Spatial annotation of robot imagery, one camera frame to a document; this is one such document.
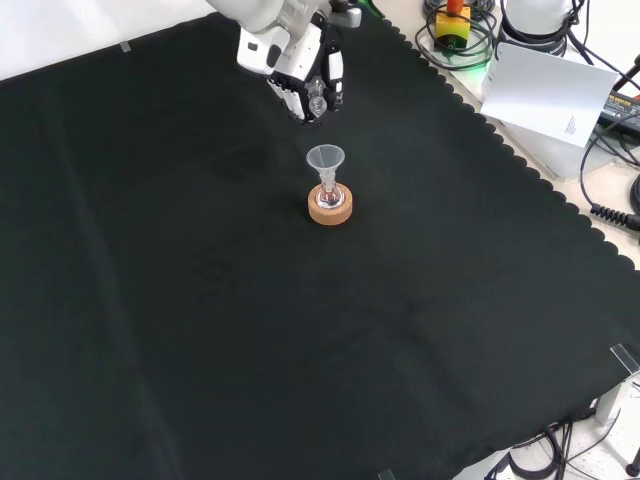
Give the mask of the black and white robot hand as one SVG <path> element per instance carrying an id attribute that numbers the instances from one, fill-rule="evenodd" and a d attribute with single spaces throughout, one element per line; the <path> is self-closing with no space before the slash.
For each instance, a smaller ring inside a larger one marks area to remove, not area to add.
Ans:
<path id="1" fill-rule="evenodd" d="M 301 124 L 316 124 L 343 105 L 344 62 L 335 29 L 316 14 L 298 40 L 281 26 L 240 31 L 237 63 L 266 79 L 280 104 Z"/>

